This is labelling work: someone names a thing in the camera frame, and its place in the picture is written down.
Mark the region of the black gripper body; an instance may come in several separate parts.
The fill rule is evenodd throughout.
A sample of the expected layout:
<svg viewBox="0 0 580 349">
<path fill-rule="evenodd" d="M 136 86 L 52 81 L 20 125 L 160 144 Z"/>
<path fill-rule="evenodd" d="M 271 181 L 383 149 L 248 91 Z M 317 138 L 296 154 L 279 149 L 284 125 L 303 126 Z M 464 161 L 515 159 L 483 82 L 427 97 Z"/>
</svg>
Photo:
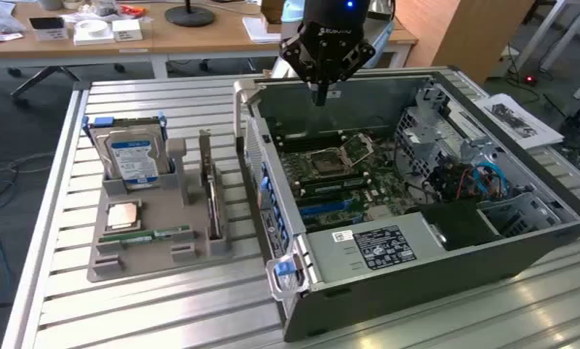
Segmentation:
<svg viewBox="0 0 580 349">
<path fill-rule="evenodd" d="M 367 1 L 313 0 L 304 3 L 299 40 L 305 79 L 317 85 L 347 80 L 368 62 L 364 23 Z"/>
</svg>

